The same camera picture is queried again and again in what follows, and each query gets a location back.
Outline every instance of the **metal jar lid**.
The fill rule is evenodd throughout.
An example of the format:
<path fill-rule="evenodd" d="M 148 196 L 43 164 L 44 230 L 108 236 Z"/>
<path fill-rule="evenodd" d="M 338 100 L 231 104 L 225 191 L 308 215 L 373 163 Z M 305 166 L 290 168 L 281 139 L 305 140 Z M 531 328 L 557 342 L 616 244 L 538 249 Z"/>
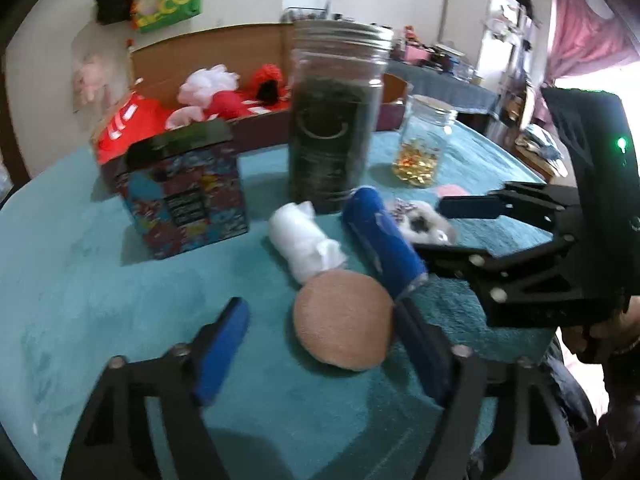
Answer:
<path fill-rule="evenodd" d="M 446 121 L 453 121 L 458 115 L 457 110 L 450 104 L 434 99 L 433 97 L 427 97 L 425 95 L 413 95 L 412 101 L 414 104 L 414 113 L 428 112 L 431 115 L 441 117 Z"/>
<path fill-rule="evenodd" d="M 346 43 L 391 51 L 393 38 L 392 30 L 364 23 L 335 20 L 296 22 L 296 42 Z"/>

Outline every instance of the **pink curtain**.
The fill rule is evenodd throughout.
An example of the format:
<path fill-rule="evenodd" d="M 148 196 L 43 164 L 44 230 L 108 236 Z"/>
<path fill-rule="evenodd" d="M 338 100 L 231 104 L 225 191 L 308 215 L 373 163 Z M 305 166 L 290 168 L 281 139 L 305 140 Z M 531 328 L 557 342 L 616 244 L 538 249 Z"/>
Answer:
<path fill-rule="evenodd" d="M 558 0 L 557 7 L 556 34 L 543 86 L 553 86 L 561 77 L 640 61 L 628 30 L 617 17 L 605 20 L 586 0 Z M 551 122 L 542 96 L 538 97 L 534 116 L 546 124 Z"/>

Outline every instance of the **human hand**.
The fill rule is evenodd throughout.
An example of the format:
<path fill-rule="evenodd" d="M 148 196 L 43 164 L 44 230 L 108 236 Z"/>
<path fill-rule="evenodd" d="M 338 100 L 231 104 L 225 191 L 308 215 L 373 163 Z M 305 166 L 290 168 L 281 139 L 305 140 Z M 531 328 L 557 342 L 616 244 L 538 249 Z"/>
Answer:
<path fill-rule="evenodd" d="M 587 348 L 584 327 L 562 329 L 562 341 L 573 354 L 581 354 Z M 611 319 L 593 325 L 589 332 L 601 341 L 596 362 L 606 361 L 613 352 L 624 351 L 640 337 L 640 296 L 633 296 L 626 312 L 618 311 Z"/>

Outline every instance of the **dark green jar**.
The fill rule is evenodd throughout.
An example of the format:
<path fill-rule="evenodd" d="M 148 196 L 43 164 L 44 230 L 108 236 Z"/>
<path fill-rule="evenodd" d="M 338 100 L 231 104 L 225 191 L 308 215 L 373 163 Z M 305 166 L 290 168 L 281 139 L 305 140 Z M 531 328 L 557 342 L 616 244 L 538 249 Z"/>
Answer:
<path fill-rule="evenodd" d="M 382 102 L 393 32 L 342 21 L 296 23 L 289 130 L 295 202 L 335 212 L 359 186 Z"/>

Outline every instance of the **blue foam roll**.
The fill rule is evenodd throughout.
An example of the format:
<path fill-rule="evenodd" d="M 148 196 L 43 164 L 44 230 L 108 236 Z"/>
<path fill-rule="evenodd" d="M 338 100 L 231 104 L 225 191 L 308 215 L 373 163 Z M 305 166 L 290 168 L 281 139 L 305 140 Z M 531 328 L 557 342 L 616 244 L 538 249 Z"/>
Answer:
<path fill-rule="evenodd" d="M 347 201 L 342 219 L 361 241 L 388 293 L 399 301 L 428 280 L 423 260 L 402 238 L 377 190 L 361 187 Z"/>
<path fill-rule="evenodd" d="M 207 343 L 206 348 L 197 352 L 202 355 L 199 355 L 198 382 L 193 388 L 201 405 L 212 403 L 222 388 L 249 326 L 249 316 L 249 304 L 242 298 L 233 298 L 218 320 L 205 326 L 196 337 Z"/>

